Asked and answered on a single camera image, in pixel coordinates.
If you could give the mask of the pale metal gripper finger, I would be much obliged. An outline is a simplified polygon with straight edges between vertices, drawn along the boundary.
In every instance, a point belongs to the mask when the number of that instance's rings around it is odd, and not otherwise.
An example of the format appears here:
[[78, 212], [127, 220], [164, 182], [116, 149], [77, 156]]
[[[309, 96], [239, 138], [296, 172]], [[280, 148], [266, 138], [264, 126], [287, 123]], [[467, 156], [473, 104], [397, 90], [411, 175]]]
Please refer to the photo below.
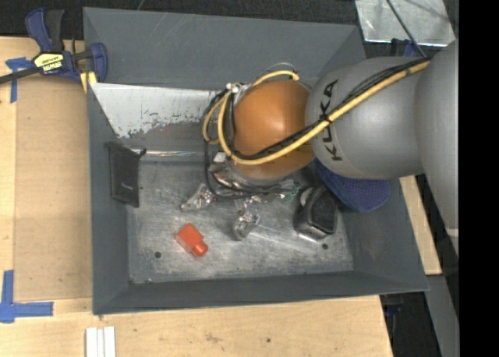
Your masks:
[[201, 183], [194, 194], [180, 205], [182, 212], [198, 211], [214, 202], [214, 193], [205, 183]]
[[260, 210], [251, 198], [236, 200], [236, 219], [232, 224], [232, 234], [237, 241], [247, 238], [260, 222]]

